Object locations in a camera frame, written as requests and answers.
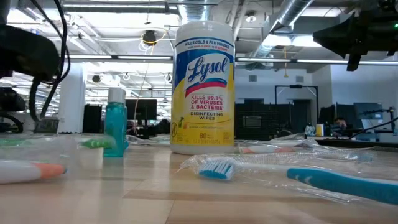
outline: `bottle cap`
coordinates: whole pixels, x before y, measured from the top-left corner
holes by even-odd
[[[121,88],[109,88],[108,102],[126,104],[126,92]]]

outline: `teal bottle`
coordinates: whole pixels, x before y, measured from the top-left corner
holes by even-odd
[[[105,111],[104,132],[114,138],[116,145],[104,148],[104,157],[123,157],[126,128],[126,92],[120,88],[110,88]]]

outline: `white pillar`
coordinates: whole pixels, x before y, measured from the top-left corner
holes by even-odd
[[[61,82],[58,132],[83,131],[86,79],[82,64],[72,63],[68,76]]]

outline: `blue bristles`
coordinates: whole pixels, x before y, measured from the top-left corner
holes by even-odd
[[[234,165],[222,160],[208,161],[199,168],[198,173],[210,179],[230,180],[234,175]]]

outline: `lysol logo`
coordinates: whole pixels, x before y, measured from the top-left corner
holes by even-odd
[[[226,87],[226,80],[229,75],[229,59],[225,55],[222,56],[221,61],[220,54],[201,56],[188,65],[185,96],[202,88]]]
[[[188,66],[188,71],[193,71],[192,75],[188,77],[188,82],[194,81],[194,79],[198,76],[201,75],[199,82],[203,83],[206,80],[207,75],[210,73],[220,73],[226,72],[226,66],[228,64],[228,58],[225,57],[222,62],[213,62],[213,63],[203,63],[205,59],[203,57],[200,57],[196,63],[195,66],[190,67]]]

